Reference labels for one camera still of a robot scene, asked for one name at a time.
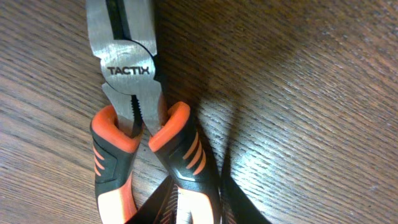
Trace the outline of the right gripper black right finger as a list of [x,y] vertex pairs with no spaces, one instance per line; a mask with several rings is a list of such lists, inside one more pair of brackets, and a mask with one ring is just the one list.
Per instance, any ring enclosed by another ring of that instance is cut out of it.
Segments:
[[231,154],[225,151],[221,170],[222,224],[271,224],[231,177]]

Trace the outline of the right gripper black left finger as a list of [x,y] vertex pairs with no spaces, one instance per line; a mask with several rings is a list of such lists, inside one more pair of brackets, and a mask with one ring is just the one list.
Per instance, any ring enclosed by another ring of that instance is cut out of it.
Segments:
[[178,187],[168,175],[126,224],[176,224]]

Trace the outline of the orange black needle-nose pliers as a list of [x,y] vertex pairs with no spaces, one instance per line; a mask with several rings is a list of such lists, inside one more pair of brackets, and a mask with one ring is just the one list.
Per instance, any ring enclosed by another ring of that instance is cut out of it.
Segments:
[[219,223],[218,169],[202,146],[191,108],[167,107],[157,79],[157,41],[151,1],[87,0],[88,37],[100,60],[110,104],[90,124],[95,196],[103,223],[126,223],[134,203],[132,167],[143,130],[149,149],[185,197],[193,223]]

